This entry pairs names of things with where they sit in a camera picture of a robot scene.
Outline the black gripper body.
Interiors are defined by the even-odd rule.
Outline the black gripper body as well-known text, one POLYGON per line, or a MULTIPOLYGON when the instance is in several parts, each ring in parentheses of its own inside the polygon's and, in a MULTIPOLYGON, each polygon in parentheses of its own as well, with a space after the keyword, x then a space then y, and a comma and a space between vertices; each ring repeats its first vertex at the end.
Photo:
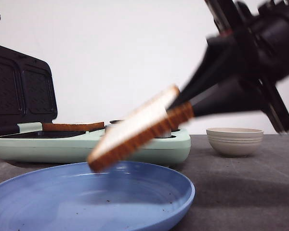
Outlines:
POLYGON ((289 0, 267 0, 257 15, 239 0, 206 5, 220 37, 232 38, 247 63, 241 82, 250 101, 244 106, 263 111, 276 132, 289 132, 289 112, 276 88, 289 76, 289 0))

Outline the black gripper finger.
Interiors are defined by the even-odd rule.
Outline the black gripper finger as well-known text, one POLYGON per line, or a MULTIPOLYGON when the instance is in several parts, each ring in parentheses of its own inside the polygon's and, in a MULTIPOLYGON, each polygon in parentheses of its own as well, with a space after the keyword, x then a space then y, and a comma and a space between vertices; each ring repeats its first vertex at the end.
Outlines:
POLYGON ((196 117, 213 114, 263 111, 265 98, 254 84, 232 78, 222 81, 191 100, 196 117))
POLYGON ((233 36, 209 38, 207 44, 200 66, 169 109, 191 100, 213 85, 246 69, 246 61, 233 36))

